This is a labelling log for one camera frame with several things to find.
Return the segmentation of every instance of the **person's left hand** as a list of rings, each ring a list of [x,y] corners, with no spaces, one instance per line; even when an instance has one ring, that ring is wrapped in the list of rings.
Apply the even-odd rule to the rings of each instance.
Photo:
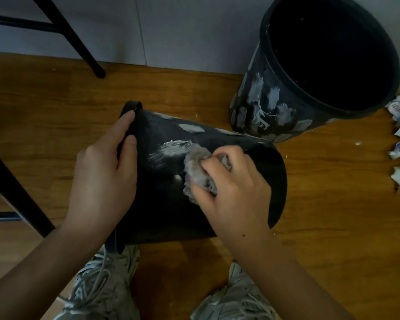
[[[95,144],[77,155],[68,214],[61,225],[101,246],[135,199],[137,179],[136,138],[129,135],[120,159],[117,146],[135,118],[124,114]]]

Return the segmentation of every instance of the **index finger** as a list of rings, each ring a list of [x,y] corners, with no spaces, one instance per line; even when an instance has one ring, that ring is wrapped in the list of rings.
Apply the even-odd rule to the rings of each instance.
[[[133,110],[122,115],[122,117],[112,125],[111,129],[98,140],[98,144],[103,146],[103,148],[117,151],[117,146],[122,142],[126,131],[128,131],[134,119],[135,112]]]
[[[203,169],[210,175],[215,182],[216,188],[219,192],[220,188],[226,187],[232,182],[232,177],[227,169],[216,157],[211,157],[207,160],[200,162]]]
[[[224,154],[228,157],[231,165],[231,172],[240,173],[248,170],[246,158],[240,146],[223,146],[217,148],[213,152],[214,156],[220,154]]]

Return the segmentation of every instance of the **person's left arm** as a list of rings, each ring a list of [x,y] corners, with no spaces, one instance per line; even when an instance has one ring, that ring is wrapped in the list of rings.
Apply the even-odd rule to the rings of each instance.
[[[40,319],[132,205],[137,179],[135,137],[126,138],[119,160],[116,154],[134,117],[133,111],[126,113],[77,155],[63,224],[0,279],[0,320]]]

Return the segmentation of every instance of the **shoe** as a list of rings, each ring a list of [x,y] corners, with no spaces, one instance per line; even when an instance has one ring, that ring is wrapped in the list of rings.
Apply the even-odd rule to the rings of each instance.
[[[71,296],[58,297],[65,306],[54,320],[139,320],[129,291],[138,258],[138,246],[126,246],[121,255],[102,246],[77,273]]]
[[[278,319],[277,313],[259,288],[233,262],[229,269],[228,285],[208,296],[191,315],[191,320]]]

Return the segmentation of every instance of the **fuzzy cloth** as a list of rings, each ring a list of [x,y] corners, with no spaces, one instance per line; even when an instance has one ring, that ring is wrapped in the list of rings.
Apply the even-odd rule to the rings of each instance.
[[[210,157],[212,157],[212,153],[207,148],[201,147],[198,144],[193,144],[190,148],[190,152],[185,156],[184,171],[186,172],[186,175],[184,194],[188,196],[190,202],[197,205],[198,203],[191,193],[190,177],[192,178],[194,183],[205,189],[213,196],[216,196],[216,194],[218,194],[216,185],[213,182],[212,178],[200,165],[201,161],[207,160]],[[231,165],[229,164],[228,157],[226,155],[218,155],[216,156],[216,158],[218,158],[222,165],[224,165],[227,171],[231,171]]]

